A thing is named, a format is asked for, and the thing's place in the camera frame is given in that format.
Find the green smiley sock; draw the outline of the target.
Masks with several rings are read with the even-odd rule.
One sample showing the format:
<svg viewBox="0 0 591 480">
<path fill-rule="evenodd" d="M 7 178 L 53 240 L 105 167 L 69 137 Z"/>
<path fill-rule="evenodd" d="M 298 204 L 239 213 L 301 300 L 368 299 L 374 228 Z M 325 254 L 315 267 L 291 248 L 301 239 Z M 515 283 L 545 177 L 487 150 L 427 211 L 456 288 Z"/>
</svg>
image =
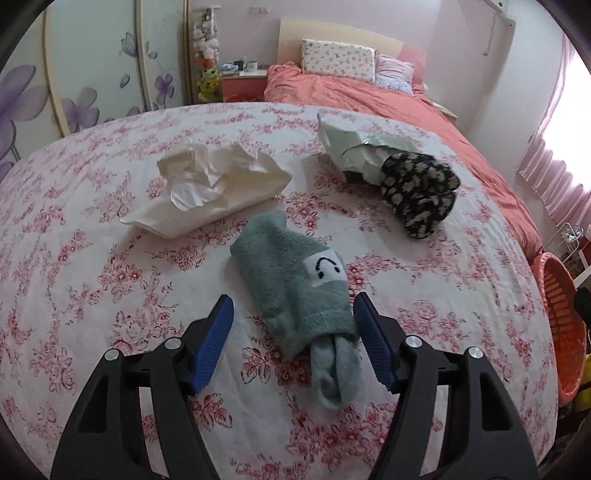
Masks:
<svg viewBox="0 0 591 480">
<path fill-rule="evenodd" d="M 250 218 L 230 254 L 281 354 L 310 357 L 318 402 L 329 409 L 352 402 L 361 381 L 359 334 L 339 254 L 291 230 L 280 210 Z"/>
</svg>

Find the black floral sock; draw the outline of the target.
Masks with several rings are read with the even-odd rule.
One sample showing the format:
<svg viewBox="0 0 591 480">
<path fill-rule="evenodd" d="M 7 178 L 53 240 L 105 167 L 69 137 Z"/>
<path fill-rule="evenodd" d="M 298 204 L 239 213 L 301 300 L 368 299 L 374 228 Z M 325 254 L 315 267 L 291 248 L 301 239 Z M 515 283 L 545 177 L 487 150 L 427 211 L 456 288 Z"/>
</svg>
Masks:
<svg viewBox="0 0 591 480">
<path fill-rule="evenodd" d="M 428 238 L 448 217 L 460 186 L 453 169 L 428 154 L 397 151 L 381 167 L 382 196 L 415 239 Z"/>
</svg>

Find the white paper bag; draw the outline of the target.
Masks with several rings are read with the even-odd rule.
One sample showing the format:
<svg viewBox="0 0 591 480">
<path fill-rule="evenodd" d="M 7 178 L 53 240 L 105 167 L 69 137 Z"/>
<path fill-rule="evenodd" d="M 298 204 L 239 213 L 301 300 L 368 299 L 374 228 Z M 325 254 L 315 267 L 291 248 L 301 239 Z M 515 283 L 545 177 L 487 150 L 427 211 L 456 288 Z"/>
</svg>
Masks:
<svg viewBox="0 0 591 480">
<path fill-rule="evenodd" d="M 283 192 L 290 172 L 263 151 L 238 144 L 187 144 L 157 161 L 162 194 L 120 222 L 174 239 Z"/>
</svg>

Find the grey plastic mailer bag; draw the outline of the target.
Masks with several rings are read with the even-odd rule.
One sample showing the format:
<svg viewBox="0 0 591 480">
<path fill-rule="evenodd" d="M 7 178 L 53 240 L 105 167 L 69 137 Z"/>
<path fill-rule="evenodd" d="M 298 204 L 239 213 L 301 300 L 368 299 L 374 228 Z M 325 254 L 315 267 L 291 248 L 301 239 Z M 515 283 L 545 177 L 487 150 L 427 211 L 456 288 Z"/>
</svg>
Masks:
<svg viewBox="0 0 591 480">
<path fill-rule="evenodd" d="M 329 159 L 349 182 L 380 185 L 384 162 L 394 153 L 418 153 L 415 144 L 398 135 L 342 130 L 318 114 L 318 138 Z"/>
</svg>

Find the orange laundry basket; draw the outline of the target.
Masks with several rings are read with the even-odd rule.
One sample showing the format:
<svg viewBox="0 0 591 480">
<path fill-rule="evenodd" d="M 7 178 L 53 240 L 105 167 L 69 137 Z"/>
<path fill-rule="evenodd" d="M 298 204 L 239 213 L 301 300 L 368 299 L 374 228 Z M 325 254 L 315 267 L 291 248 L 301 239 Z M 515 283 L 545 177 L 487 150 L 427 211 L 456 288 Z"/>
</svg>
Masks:
<svg viewBox="0 0 591 480">
<path fill-rule="evenodd" d="M 582 383 L 587 351 L 587 328 L 574 308 L 575 282 L 561 260 L 550 252 L 531 266 L 549 319 L 558 375 L 558 400 L 563 407 Z"/>
</svg>

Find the floral white bedspread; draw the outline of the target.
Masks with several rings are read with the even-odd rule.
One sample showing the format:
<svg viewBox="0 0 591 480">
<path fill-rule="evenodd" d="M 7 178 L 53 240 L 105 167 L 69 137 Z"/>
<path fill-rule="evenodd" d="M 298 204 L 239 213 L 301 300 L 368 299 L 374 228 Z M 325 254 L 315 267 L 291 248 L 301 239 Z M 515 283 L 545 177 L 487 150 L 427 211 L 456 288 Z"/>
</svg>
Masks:
<svg viewBox="0 0 591 480">
<path fill-rule="evenodd" d="M 378 191 L 346 182 L 322 149 L 321 122 L 400 135 L 459 176 L 449 216 L 416 240 Z M 189 143 L 270 155 L 290 183 L 273 200 L 174 239 L 136 221 L 166 197 L 157 163 Z M 291 254 L 243 245 L 249 221 L 276 213 L 308 267 L 367 293 L 381 313 L 437 349 L 481 348 L 537 459 L 556 435 L 558 380 L 530 261 L 539 234 L 505 181 L 452 126 L 417 126 L 283 104 L 185 107 L 115 120 L 25 155 L 1 183 L 1 414 L 33 464 L 51 469 L 67 418 L 100 356 L 150 351 L 235 304 L 214 375 L 190 407 L 225 479 L 363 479 L 397 399 L 361 344 L 355 395 L 331 409 L 311 383 L 308 335 L 320 297 L 291 284 Z"/>
</svg>

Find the pink curtain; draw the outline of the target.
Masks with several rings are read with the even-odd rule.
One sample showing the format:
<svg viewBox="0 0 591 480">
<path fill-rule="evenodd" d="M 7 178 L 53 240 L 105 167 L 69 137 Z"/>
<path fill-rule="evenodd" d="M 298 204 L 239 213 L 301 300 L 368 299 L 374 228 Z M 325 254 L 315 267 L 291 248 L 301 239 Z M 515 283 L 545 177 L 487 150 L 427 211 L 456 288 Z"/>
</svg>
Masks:
<svg viewBox="0 0 591 480">
<path fill-rule="evenodd" d="M 590 72 L 567 37 L 551 99 L 517 172 L 558 226 L 590 228 Z"/>
</svg>

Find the right wooden nightstand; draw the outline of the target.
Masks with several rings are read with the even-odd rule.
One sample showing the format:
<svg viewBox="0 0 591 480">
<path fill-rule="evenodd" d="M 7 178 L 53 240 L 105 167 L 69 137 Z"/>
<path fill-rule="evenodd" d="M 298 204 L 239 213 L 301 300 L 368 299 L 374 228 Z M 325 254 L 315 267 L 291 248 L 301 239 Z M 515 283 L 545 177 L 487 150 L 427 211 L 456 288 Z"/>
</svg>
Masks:
<svg viewBox="0 0 591 480">
<path fill-rule="evenodd" d="M 449 110 L 447 107 L 445 107 L 444 105 L 437 103 L 437 102 L 432 102 L 432 105 L 434 108 L 436 108 L 449 122 L 451 122 L 452 124 L 456 124 L 457 120 L 458 120 L 458 116 L 453 113 L 451 110 Z"/>
</svg>

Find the wardrobe with purple flowers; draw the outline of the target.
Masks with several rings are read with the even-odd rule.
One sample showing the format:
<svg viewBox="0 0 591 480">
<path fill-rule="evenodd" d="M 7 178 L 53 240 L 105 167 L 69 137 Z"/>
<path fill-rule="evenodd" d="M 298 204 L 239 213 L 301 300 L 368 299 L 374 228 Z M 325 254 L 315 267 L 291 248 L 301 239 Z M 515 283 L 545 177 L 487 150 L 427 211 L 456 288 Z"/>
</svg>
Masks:
<svg viewBox="0 0 591 480">
<path fill-rule="evenodd" d="M 1 173 L 69 134 L 185 104 L 185 6 L 53 2 L 1 71 Z"/>
</svg>

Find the striped pink pillow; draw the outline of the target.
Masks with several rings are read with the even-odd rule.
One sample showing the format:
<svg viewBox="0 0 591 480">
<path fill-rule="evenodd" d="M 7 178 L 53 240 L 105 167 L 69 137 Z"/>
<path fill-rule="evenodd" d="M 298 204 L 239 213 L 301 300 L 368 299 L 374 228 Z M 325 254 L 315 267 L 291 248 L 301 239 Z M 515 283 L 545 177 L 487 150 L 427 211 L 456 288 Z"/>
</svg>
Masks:
<svg viewBox="0 0 591 480">
<path fill-rule="evenodd" d="M 413 96 L 414 74 L 415 66 L 412 63 L 377 53 L 375 75 L 377 87 Z"/>
</svg>

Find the pink nightstand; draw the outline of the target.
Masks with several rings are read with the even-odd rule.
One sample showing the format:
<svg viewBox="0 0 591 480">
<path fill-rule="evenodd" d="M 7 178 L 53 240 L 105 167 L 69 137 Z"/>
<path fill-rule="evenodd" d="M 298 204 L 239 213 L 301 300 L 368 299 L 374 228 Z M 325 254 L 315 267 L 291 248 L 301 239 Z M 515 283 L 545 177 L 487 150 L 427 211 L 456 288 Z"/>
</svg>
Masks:
<svg viewBox="0 0 591 480">
<path fill-rule="evenodd" d="M 239 72 L 221 77 L 221 99 L 228 102 L 263 101 L 267 85 L 267 71 Z"/>
</svg>

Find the coral red duvet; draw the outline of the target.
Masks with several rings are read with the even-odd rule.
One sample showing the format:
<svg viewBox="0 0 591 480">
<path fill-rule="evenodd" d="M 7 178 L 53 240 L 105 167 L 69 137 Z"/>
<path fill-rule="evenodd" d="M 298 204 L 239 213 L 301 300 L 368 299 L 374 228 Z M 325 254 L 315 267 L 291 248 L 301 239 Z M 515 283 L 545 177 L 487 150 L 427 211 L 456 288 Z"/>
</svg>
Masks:
<svg viewBox="0 0 591 480">
<path fill-rule="evenodd" d="M 528 261 L 542 238 L 524 201 L 502 175 L 422 93 L 409 96 L 361 80 L 304 73 L 287 62 L 267 71 L 266 102 L 339 108 L 421 127 L 440 136 L 480 181 L 509 224 Z"/>
</svg>

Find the white mug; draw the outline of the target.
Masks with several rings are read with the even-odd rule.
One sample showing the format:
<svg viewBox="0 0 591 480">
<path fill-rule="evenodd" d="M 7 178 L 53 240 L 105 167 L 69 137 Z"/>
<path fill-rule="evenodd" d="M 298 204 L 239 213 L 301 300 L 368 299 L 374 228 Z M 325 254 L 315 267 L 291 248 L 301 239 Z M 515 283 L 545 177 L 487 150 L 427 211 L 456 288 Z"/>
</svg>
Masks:
<svg viewBox="0 0 591 480">
<path fill-rule="evenodd" d="M 245 73 L 254 73 L 259 70 L 259 62 L 250 60 L 245 62 Z"/>
</svg>

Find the plush toy hanging organiser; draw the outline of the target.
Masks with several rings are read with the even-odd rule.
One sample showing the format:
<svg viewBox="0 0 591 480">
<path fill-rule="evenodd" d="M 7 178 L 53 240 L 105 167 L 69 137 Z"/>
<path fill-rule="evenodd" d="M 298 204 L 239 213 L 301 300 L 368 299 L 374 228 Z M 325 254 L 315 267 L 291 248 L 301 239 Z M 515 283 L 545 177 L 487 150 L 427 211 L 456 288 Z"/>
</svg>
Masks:
<svg viewBox="0 0 591 480">
<path fill-rule="evenodd" d="M 191 16 L 194 93 L 197 103 L 219 100 L 217 10 L 218 6 L 198 8 Z"/>
</svg>

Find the wall power socket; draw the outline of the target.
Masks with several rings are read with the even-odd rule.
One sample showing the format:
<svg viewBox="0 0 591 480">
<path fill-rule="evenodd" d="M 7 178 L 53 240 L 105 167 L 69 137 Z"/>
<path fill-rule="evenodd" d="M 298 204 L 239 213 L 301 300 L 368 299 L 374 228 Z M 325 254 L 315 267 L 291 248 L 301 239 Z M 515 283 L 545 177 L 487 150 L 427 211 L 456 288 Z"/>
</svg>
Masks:
<svg viewBox="0 0 591 480">
<path fill-rule="evenodd" d="M 252 6 L 249 8 L 250 15 L 269 15 L 270 8 L 264 6 Z"/>
</svg>

